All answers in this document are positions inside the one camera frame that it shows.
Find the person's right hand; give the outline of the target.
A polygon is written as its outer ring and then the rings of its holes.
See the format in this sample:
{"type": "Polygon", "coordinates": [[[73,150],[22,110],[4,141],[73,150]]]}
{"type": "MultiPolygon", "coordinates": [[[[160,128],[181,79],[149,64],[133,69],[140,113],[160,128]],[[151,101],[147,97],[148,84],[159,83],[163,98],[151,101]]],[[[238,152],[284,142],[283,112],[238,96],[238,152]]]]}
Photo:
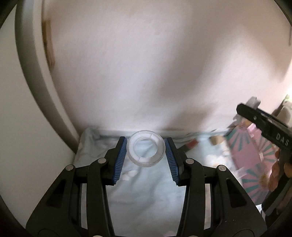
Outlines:
{"type": "MultiPolygon", "coordinates": [[[[290,163],[285,163],[284,172],[288,178],[292,177],[292,166],[290,163]]],[[[273,192],[278,186],[278,177],[280,173],[279,162],[275,162],[272,166],[272,172],[268,181],[268,189],[273,192]]]]}

